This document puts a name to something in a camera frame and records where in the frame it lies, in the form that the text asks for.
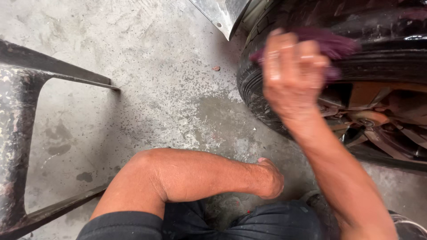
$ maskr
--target concrete floor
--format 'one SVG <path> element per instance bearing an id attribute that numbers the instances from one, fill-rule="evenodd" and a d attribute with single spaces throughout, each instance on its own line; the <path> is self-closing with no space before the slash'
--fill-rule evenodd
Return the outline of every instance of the concrete floor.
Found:
<path id="1" fill-rule="evenodd" d="M 137 151 L 174 147 L 239 161 L 271 158 L 285 176 L 281 199 L 316 189 L 298 146 L 255 119 L 236 72 L 246 33 L 231 42 L 188 0 L 2 0 L 0 38 L 108 76 L 122 89 L 52 79 L 39 98 L 27 212 L 99 186 Z M 215 72 L 212 67 L 219 65 Z M 389 209 L 427 226 L 427 177 L 363 163 Z M 208 201 L 224 228 L 255 205 L 247 194 Z M 25 239 L 75 239 L 97 204 L 88 204 Z"/>

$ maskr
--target black pants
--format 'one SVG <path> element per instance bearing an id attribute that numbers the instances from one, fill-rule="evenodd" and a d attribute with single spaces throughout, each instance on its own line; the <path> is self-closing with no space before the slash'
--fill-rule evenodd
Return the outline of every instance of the black pants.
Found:
<path id="1" fill-rule="evenodd" d="M 224 230 L 208 227 L 202 201 L 167 203 L 163 221 L 164 240 L 321 240 L 323 227 L 304 202 L 292 200 L 256 207 Z"/>

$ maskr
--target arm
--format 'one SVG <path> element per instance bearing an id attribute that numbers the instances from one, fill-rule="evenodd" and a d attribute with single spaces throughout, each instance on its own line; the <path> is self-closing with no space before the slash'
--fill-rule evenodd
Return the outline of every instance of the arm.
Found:
<path id="1" fill-rule="evenodd" d="M 283 190 L 284 178 L 267 158 L 258 164 L 207 152 L 152 149 L 137 153 L 120 170 L 91 219 L 117 211 L 142 211 L 163 219 L 166 202 L 189 202 L 225 192 L 266 199 Z"/>
<path id="2" fill-rule="evenodd" d="M 334 209 L 342 239 L 397 239 L 375 183 L 344 148 L 317 108 L 329 60 L 314 41 L 297 43 L 275 30 L 265 50 L 264 96 L 301 146 L 326 200 Z"/>

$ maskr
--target metal stand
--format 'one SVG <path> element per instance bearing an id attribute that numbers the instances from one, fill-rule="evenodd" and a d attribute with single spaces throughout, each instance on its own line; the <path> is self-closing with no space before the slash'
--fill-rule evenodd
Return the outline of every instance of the metal stand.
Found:
<path id="1" fill-rule="evenodd" d="M 24 207 L 32 129 L 41 88 L 60 78 L 119 90 L 83 68 L 0 39 L 0 239 L 17 239 L 102 195 L 94 188 L 36 212 Z"/>

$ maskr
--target person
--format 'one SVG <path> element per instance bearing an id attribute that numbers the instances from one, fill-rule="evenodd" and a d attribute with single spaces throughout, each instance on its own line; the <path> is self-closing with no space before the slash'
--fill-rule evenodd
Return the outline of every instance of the person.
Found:
<path id="1" fill-rule="evenodd" d="M 396 240 L 375 183 L 331 132 L 317 108 L 329 59 L 315 41 L 274 30 L 263 64 L 263 94 L 304 151 L 338 221 L 341 239 Z M 208 227 L 200 199 L 225 192 L 280 195 L 284 177 L 267 158 L 248 164 L 207 152 L 144 150 L 108 186 L 78 240 L 324 239 L 322 223 L 301 201 L 257 207 L 224 231 Z"/>

